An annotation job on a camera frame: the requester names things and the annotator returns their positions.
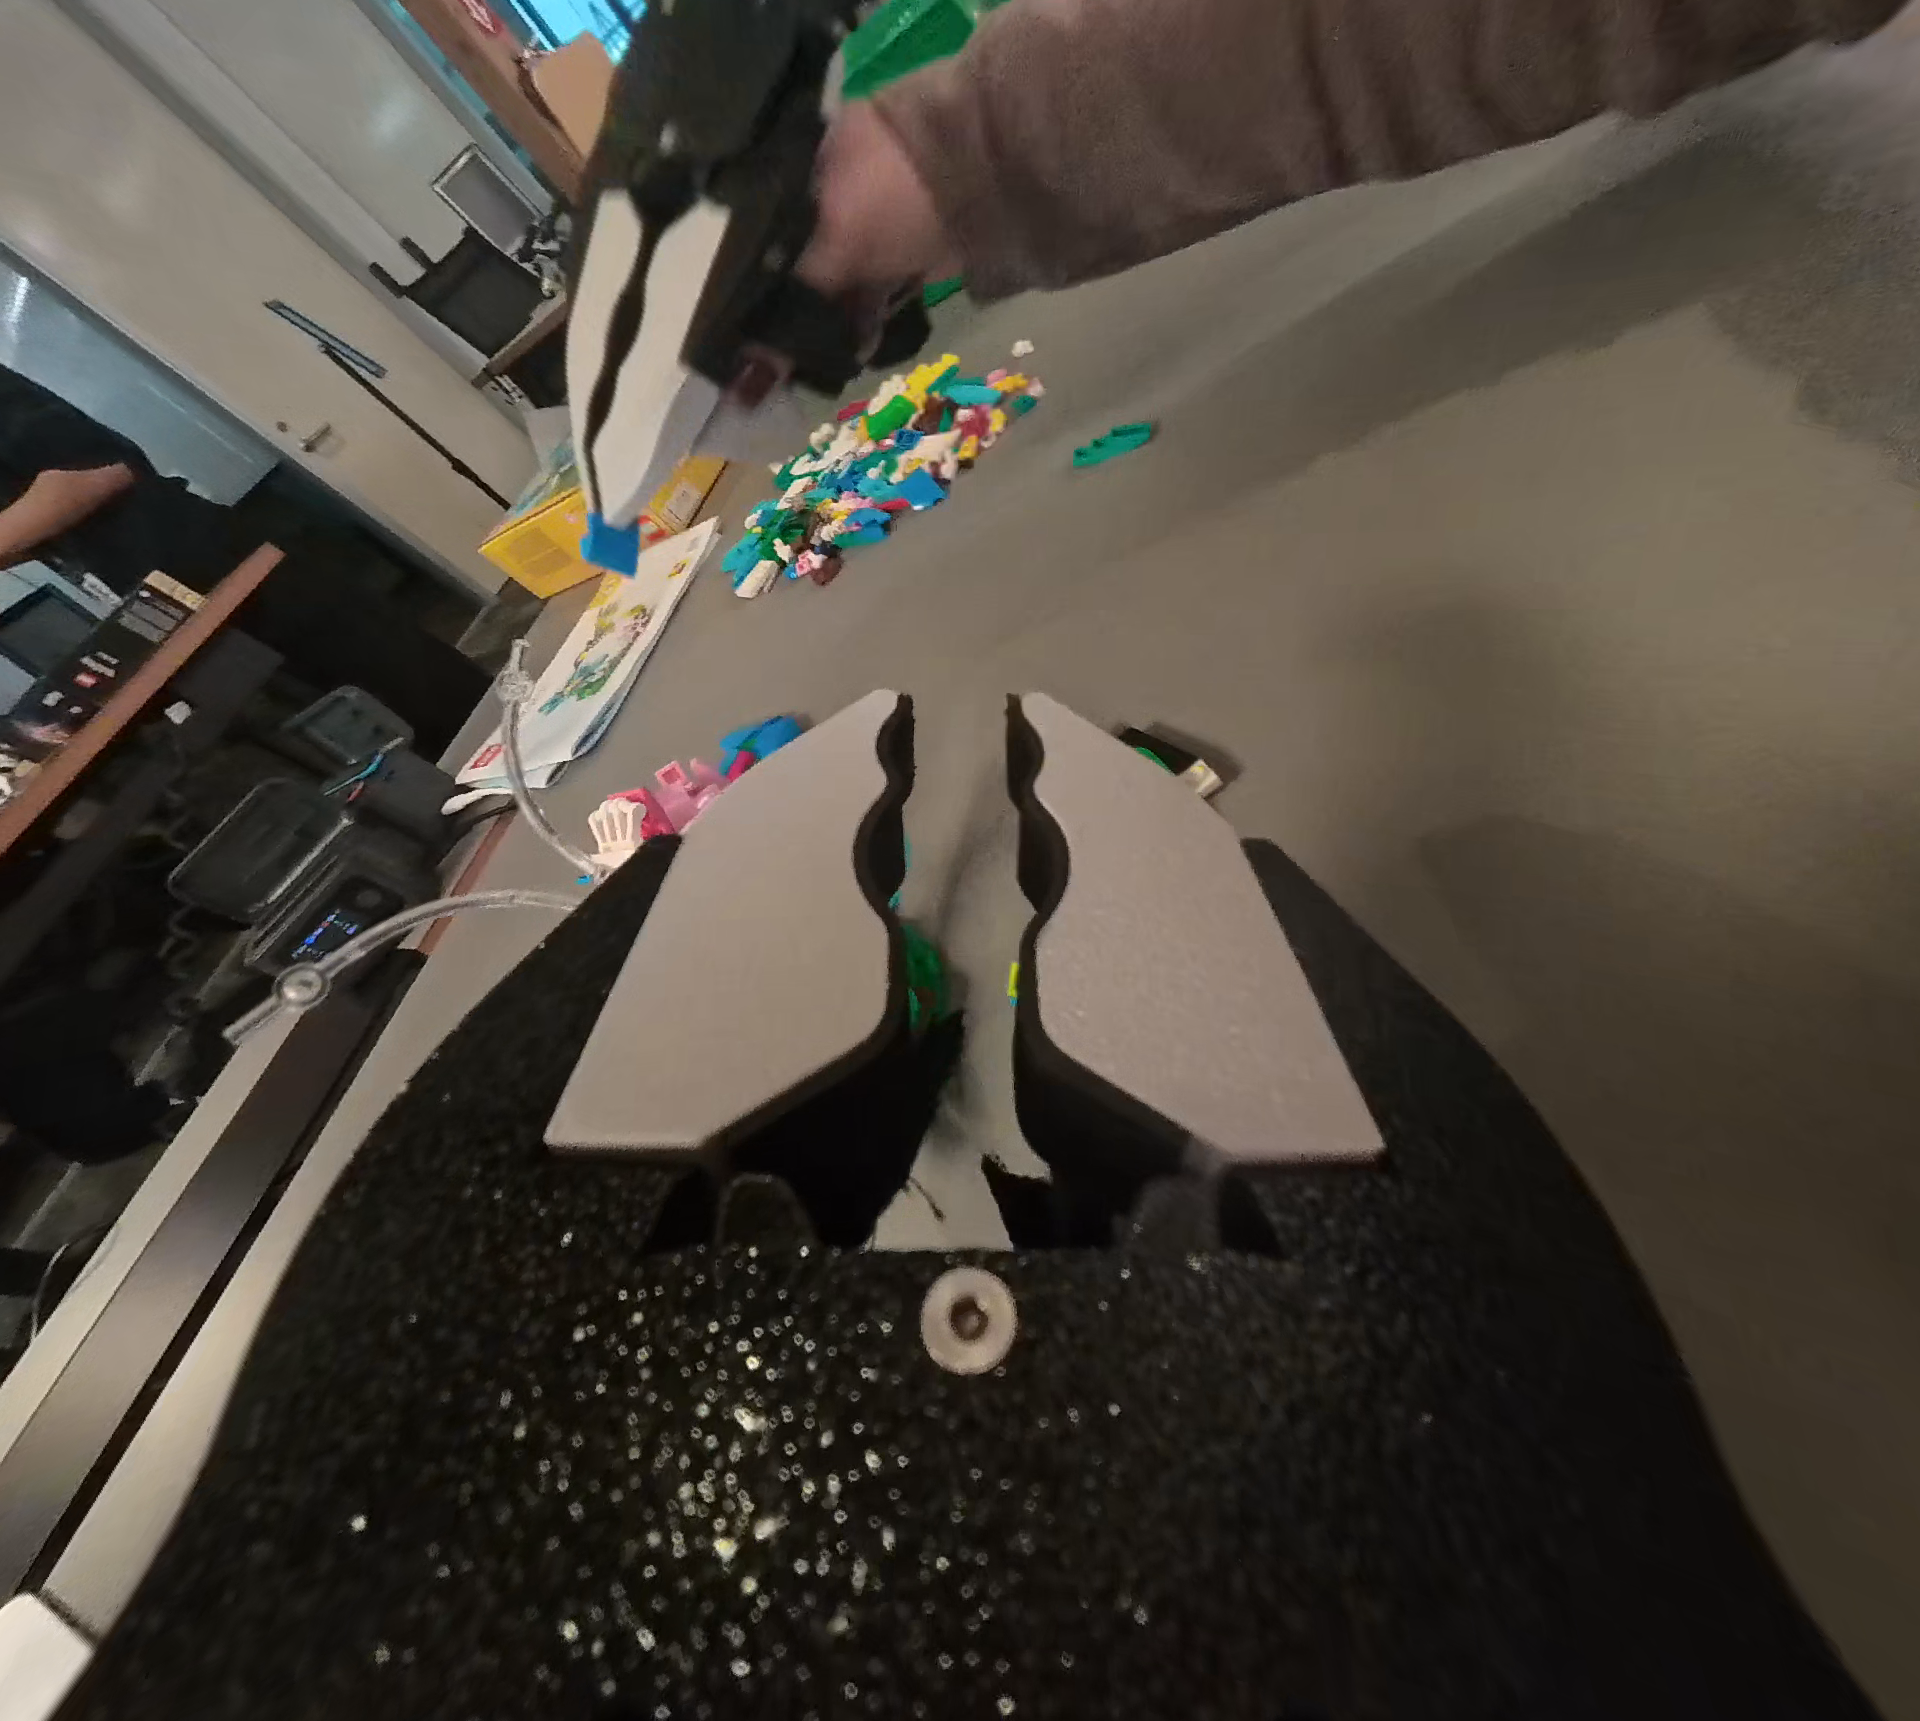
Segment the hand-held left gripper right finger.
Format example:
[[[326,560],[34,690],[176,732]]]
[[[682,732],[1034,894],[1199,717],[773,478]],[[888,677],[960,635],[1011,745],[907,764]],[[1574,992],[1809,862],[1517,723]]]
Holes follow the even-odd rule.
[[[1004,699],[1017,1116],[1046,1162],[1376,1162],[1384,1135],[1253,862],[1186,775],[1042,694]]]

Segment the lego instruction booklet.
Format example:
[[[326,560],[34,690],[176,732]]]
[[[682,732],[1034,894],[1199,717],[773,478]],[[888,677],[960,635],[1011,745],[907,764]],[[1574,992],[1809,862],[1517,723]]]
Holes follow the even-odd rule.
[[[636,576],[606,574],[554,659],[530,666],[534,698],[521,720],[521,760],[534,791],[604,737],[711,560],[717,527],[703,519],[643,551]]]

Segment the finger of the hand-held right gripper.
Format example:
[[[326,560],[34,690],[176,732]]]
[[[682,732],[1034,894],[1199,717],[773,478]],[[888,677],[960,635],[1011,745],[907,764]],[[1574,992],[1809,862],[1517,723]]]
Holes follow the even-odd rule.
[[[632,524],[637,481],[654,458],[643,417],[620,412],[620,380],[645,314],[648,226],[620,185],[599,186],[578,219],[571,319],[561,341],[571,449],[599,524]]]
[[[684,219],[659,232],[645,273],[637,273],[637,209],[597,209],[597,283],[612,292],[606,307],[637,279],[636,338],[604,329],[612,406],[597,417],[597,514],[612,524],[637,519],[659,481],[694,450],[694,439],[722,406],[722,392],[684,358],[684,347],[726,230],[726,205],[684,209]]]

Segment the person's right hand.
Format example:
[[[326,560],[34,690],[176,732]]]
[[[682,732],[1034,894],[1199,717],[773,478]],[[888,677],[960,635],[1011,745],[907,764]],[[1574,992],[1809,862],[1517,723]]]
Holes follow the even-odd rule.
[[[872,103],[830,118],[812,204],[814,226],[795,274],[826,297],[875,309],[963,269],[921,174]]]

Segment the black printed box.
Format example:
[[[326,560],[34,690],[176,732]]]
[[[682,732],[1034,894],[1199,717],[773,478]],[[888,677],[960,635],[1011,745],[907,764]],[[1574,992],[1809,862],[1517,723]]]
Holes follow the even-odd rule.
[[[62,754],[202,606],[200,589],[147,574],[110,615],[42,629],[39,652],[5,629],[5,661],[26,672],[5,708],[5,754],[26,760]]]

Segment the pile of colourful lego bricks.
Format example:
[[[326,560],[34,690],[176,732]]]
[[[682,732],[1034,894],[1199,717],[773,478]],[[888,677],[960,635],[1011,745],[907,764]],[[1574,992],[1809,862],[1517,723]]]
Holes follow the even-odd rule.
[[[1042,384],[1030,358],[1030,341],[986,374],[935,355],[842,406],[773,466],[773,499],[748,509],[722,556],[731,594],[756,599],[780,583],[826,585],[852,551],[891,539],[901,518],[940,509],[1011,423],[1039,409]]]

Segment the teal green lego assembly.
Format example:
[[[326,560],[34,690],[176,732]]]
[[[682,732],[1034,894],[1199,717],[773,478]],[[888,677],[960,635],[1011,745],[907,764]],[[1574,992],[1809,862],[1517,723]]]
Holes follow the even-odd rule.
[[[952,967],[940,945],[907,918],[898,918],[898,940],[907,972],[907,1025],[914,1037],[925,1037],[960,1014]]]

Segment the pink lego assembly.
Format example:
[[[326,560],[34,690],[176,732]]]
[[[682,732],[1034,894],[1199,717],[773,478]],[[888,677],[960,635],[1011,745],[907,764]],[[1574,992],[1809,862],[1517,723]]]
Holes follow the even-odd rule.
[[[738,775],[799,743],[805,732],[795,717],[767,717],[734,728],[717,743],[717,760],[661,764],[645,786],[606,797],[589,816],[589,866],[599,871],[622,870],[643,844],[684,838],[684,830],[716,805]]]

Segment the black device with lit display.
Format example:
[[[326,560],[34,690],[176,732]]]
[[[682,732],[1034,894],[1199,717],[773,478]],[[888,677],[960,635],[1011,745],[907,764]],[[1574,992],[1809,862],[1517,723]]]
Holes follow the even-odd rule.
[[[388,870],[327,866],[249,931],[246,967],[276,978],[299,963],[317,963],[422,900],[422,885]]]

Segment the wooden edged desk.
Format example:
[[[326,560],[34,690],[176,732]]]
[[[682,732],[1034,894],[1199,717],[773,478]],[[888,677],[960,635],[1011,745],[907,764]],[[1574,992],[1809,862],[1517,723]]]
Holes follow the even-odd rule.
[[[256,547],[211,594],[147,574],[47,677],[5,712],[5,853],[14,853],[142,720],[179,698],[186,671],[226,640],[284,566]]]

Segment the transparent lego tube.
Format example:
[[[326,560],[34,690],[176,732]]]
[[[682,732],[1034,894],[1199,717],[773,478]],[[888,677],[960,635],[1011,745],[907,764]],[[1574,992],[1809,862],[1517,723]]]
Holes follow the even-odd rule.
[[[378,956],[382,950],[397,945],[402,936],[427,931],[434,921],[467,918],[467,913],[502,913],[502,912],[539,912],[539,913],[571,913],[583,894],[591,880],[561,889],[561,890],[510,890],[510,889],[489,889],[489,890],[457,890],[443,894],[432,903],[415,903],[369,931],[360,931],[350,940],[339,950],[327,950],[321,961],[311,963],[292,963],[284,974],[276,974],[270,996],[251,1007],[251,1014],[241,1014],[232,1025],[220,1030],[226,1043],[246,1043],[261,1030],[267,1030],[280,1019],[303,1019],[314,1007],[321,1007],[360,963]]]
[[[527,640],[512,640],[498,677],[494,677],[494,699],[502,708],[498,737],[502,737],[502,770],[510,775],[510,791],[515,805],[521,824],[567,866],[578,871],[578,885],[597,889],[604,870],[597,857],[578,849],[558,825],[545,820],[522,760],[521,760],[521,720],[527,699],[534,698],[534,682],[527,671]]]

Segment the black office chair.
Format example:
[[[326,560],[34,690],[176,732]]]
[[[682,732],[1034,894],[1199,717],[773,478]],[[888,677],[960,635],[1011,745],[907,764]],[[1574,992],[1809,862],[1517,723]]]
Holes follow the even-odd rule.
[[[539,274],[498,249],[481,230],[461,226],[461,239],[434,259],[422,244],[402,241],[402,249],[422,259],[422,274],[402,283],[382,265],[369,265],[369,279],[434,319],[450,338],[494,358],[510,347],[527,323],[552,307]]]

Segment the cardboard box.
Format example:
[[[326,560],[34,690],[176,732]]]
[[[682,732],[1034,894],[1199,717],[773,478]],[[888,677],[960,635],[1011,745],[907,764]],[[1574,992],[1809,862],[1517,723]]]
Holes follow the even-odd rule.
[[[571,147],[578,175],[583,175],[617,89],[606,47],[597,36],[578,36],[558,50],[527,47],[515,72],[527,101],[543,107]]]

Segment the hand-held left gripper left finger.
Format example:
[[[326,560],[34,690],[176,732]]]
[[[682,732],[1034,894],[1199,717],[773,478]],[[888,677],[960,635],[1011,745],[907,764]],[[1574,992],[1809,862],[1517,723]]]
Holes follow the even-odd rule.
[[[891,1043],[909,786],[914,699],[875,690],[707,805],[575,1058],[545,1151],[717,1162]]]

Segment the grey framed monitor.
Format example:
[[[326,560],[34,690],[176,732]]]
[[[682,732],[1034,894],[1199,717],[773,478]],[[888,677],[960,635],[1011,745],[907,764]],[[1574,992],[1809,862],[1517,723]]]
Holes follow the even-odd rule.
[[[521,186],[521,181],[494,166],[478,140],[467,140],[427,186],[467,230],[510,255],[552,213],[552,195],[543,186]]]

